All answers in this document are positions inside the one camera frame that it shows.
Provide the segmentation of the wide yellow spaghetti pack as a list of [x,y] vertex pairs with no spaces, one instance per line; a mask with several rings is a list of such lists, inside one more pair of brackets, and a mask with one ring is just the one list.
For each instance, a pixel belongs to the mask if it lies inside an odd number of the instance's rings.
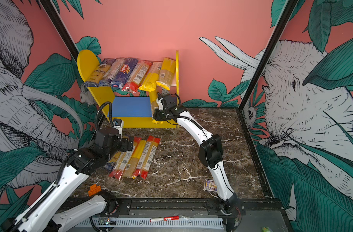
[[172,86],[173,78],[175,75],[175,71],[176,71],[176,61],[169,58],[164,58],[162,62],[160,74],[159,74],[159,80],[156,81],[156,84],[166,90],[170,90]]

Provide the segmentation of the narrow yellow spaghetti pack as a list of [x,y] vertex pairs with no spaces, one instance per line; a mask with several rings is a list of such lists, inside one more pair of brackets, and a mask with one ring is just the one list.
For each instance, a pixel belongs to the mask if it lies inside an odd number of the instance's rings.
[[162,62],[153,62],[139,90],[152,92],[156,90],[156,82],[159,80]]

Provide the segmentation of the blue Barilla spaghetti box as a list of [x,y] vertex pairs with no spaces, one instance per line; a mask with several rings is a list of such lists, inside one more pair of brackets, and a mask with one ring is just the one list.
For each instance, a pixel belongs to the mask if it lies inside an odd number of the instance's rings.
[[133,72],[135,66],[138,63],[137,58],[126,58],[124,63],[121,65],[118,73],[111,81],[111,87],[122,89],[128,79],[130,78],[131,73]]

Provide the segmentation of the clear white-label spaghetti pack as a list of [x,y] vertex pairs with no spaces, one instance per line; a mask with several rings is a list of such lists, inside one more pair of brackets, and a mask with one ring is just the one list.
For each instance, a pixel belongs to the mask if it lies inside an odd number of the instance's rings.
[[114,80],[122,65],[125,63],[125,60],[125,58],[118,58],[114,61],[111,68],[104,75],[103,79],[99,82],[100,87],[111,86],[111,82]]

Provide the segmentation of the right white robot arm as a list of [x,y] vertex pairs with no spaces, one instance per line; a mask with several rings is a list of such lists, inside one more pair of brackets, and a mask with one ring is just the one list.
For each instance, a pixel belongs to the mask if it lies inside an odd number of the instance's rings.
[[222,213],[240,213],[245,215],[241,199],[238,198],[228,181],[223,164],[223,147],[221,136],[212,134],[201,126],[180,102],[177,94],[162,96],[157,94],[158,107],[154,110],[155,121],[173,120],[183,127],[199,145],[198,158],[208,168],[217,187],[218,199]]

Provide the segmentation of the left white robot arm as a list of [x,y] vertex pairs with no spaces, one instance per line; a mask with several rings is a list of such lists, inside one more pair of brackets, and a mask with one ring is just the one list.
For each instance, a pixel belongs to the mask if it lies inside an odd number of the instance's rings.
[[86,218],[99,213],[116,212],[116,197],[101,190],[90,200],[58,214],[69,196],[97,169],[118,151],[128,151],[133,139],[122,137],[124,122],[111,119],[111,126],[97,131],[96,137],[85,148],[69,155],[61,165],[56,180],[28,209],[16,217],[5,219],[0,225],[3,232],[65,232]]

